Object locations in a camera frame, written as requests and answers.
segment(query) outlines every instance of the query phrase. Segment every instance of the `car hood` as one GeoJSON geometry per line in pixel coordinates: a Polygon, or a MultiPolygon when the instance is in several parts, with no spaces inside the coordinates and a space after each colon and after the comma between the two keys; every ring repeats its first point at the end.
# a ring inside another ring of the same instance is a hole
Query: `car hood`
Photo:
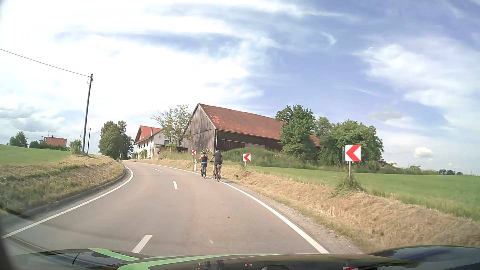
{"type": "Polygon", "coordinates": [[[480,269],[480,248],[409,246],[371,254],[219,254],[154,257],[89,248],[13,256],[19,270],[461,270],[480,269]]]}

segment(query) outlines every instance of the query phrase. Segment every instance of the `blue sky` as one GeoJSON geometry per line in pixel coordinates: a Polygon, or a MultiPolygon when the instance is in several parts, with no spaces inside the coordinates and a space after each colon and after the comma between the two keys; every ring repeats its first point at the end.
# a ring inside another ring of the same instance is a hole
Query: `blue sky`
{"type": "MultiPolygon", "coordinates": [[[[479,0],[6,0],[0,48],[94,74],[108,120],[197,102],[274,116],[301,104],[377,128],[386,161],[480,174],[479,0]]],[[[87,78],[0,52],[0,141],[83,131],[87,78]]]]}

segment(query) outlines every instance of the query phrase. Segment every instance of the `man cyclist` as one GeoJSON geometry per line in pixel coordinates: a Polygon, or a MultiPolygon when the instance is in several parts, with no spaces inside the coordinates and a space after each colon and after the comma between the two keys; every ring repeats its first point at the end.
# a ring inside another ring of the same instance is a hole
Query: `man cyclist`
{"type": "Polygon", "coordinates": [[[222,154],[220,154],[220,150],[216,150],[215,151],[215,154],[212,156],[212,158],[210,159],[210,161],[213,160],[213,158],[215,158],[215,162],[213,163],[213,174],[215,174],[215,168],[218,164],[222,165],[222,162],[223,162],[223,157],[222,157],[222,154]]]}
{"type": "Polygon", "coordinates": [[[200,164],[202,166],[202,170],[207,171],[207,165],[208,165],[208,156],[207,153],[202,152],[202,156],[200,157],[200,164]]]}

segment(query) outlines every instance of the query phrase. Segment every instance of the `road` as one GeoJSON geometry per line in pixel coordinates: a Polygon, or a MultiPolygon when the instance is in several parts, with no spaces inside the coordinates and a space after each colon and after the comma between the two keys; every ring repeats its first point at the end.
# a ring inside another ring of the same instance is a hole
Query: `road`
{"type": "Polygon", "coordinates": [[[125,165],[125,179],[112,187],[5,228],[17,231],[5,238],[9,253],[31,252],[17,238],[50,250],[99,247],[152,256],[318,252],[269,209],[227,184],[154,164],[125,165]],[[31,226],[38,221],[44,222],[31,226]]]}

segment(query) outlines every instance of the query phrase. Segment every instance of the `white edge line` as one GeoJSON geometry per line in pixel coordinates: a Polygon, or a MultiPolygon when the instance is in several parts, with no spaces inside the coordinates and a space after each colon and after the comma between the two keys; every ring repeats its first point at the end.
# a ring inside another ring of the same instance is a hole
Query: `white edge line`
{"type": "MultiPolygon", "coordinates": [[[[152,164],[152,163],[144,163],[144,164],[150,164],[150,165],[156,165],[156,166],[161,166],[161,167],[167,167],[167,168],[172,168],[172,169],[176,169],[176,170],[180,170],[180,171],[185,171],[185,172],[191,172],[191,173],[195,173],[195,174],[198,174],[200,175],[199,173],[197,172],[192,172],[192,171],[187,171],[187,170],[183,170],[183,169],[178,169],[178,168],[173,168],[173,167],[169,167],[169,166],[164,166],[164,165],[158,165],[158,164],[152,164]]],[[[253,199],[254,201],[258,202],[259,204],[261,204],[263,207],[267,208],[270,212],[272,212],[274,215],[276,215],[277,217],[279,217],[283,222],[285,222],[288,226],[290,226],[290,228],[292,228],[294,231],[296,231],[301,237],[303,237],[303,239],[305,239],[308,243],[310,243],[316,250],[318,250],[318,252],[320,253],[330,253],[328,252],[328,250],[326,250],[321,244],[319,244],[317,241],[315,241],[311,236],[309,236],[306,232],[304,232],[302,229],[300,229],[297,225],[295,225],[293,222],[291,222],[290,220],[288,220],[286,217],[284,217],[282,214],[280,214],[278,211],[276,211],[275,209],[271,208],[270,206],[268,206],[266,203],[262,202],[261,200],[253,197],[252,195],[246,193],[245,191],[241,190],[241,189],[238,189],[230,184],[227,184],[223,181],[220,181],[221,183],[223,184],[226,184],[227,186],[231,187],[231,188],[234,188],[240,192],[242,192],[243,194],[247,195],[248,197],[250,197],[251,199],[253,199]]]]}
{"type": "Polygon", "coordinates": [[[12,235],[14,235],[14,234],[17,234],[17,233],[23,232],[23,231],[25,231],[25,230],[27,230],[27,229],[30,229],[30,228],[32,228],[32,227],[34,227],[34,226],[37,226],[37,225],[39,225],[39,224],[42,224],[42,223],[44,223],[44,222],[46,222],[46,221],[49,221],[50,219],[54,219],[54,218],[56,218],[56,217],[58,217],[58,216],[61,216],[61,215],[65,214],[65,213],[68,213],[68,212],[70,212],[70,211],[72,211],[72,210],[75,210],[75,209],[77,209],[77,208],[79,208],[79,207],[82,207],[82,206],[84,206],[84,205],[86,205],[86,204],[88,204],[88,203],[91,203],[91,202],[93,202],[93,201],[95,201],[95,200],[98,200],[98,199],[100,199],[101,197],[106,196],[106,195],[114,192],[115,190],[123,187],[123,186],[126,185],[128,182],[130,182],[130,180],[133,178],[133,172],[130,170],[130,168],[128,168],[128,167],[125,166],[125,165],[124,165],[124,167],[127,168],[127,169],[130,171],[130,174],[131,174],[131,175],[130,175],[130,178],[129,178],[126,182],[124,182],[123,184],[117,186],[116,188],[114,188],[114,189],[112,189],[112,190],[110,190],[110,191],[108,191],[108,192],[106,192],[106,193],[104,193],[104,194],[102,194],[102,195],[99,195],[99,196],[97,196],[97,197],[95,197],[95,198],[93,198],[93,199],[90,199],[90,200],[88,200],[88,201],[86,201],[86,202],[84,202],[84,203],[82,203],[82,204],[79,204],[79,205],[77,205],[77,206],[74,206],[74,207],[72,207],[72,208],[70,208],[70,209],[67,209],[67,210],[65,210],[65,211],[62,211],[62,212],[60,212],[60,213],[58,213],[58,214],[55,214],[55,215],[53,215],[53,216],[50,216],[50,217],[48,217],[48,218],[46,218],[46,219],[42,219],[42,220],[40,220],[40,221],[37,221],[37,222],[35,222],[35,223],[32,223],[32,224],[30,224],[30,225],[28,225],[28,226],[25,226],[25,227],[23,227],[23,228],[21,228],[21,229],[18,229],[18,230],[16,230],[16,231],[13,231],[13,232],[8,233],[8,234],[6,234],[6,235],[3,235],[2,237],[0,237],[0,239],[7,238],[7,237],[12,236],[12,235]]]}
{"type": "Polygon", "coordinates": [[[142,249],[145,247],[145,245],[147,244],[148,240],[150,240],[150,238],[152,238],[152,235],[151,234],[146,234],[140,240],[140,242],[138,242],[138,244],[133,248],[132,252],[133,253],[140,253],[140,251],[142,251],[142,249]]]}

